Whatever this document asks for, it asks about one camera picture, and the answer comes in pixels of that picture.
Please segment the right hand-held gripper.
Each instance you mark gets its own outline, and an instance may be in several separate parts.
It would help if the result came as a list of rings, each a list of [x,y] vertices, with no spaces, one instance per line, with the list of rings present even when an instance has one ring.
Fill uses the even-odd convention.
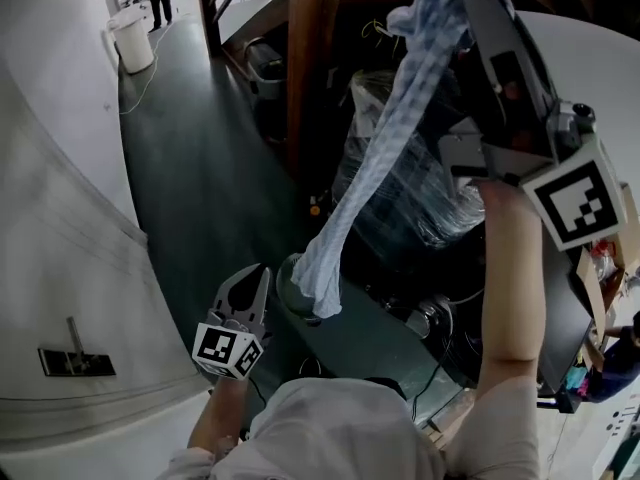
[[[447,188],[465,179],[499,180],[524,191],[559,250],[605,238],[627,221],[621,185],[591,107],[558,100],[529,30],[514,17],[530,124],[484,133],[465,118],[438,142]]]

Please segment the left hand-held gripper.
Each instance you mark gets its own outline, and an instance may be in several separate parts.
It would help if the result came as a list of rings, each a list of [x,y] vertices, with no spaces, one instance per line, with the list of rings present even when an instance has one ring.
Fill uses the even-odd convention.
[[[271,279],[268,266],[254,264],[222,283],[192,349],[192,359],[206,372],[238,381],[249,376],[272,336],[265,326]]]

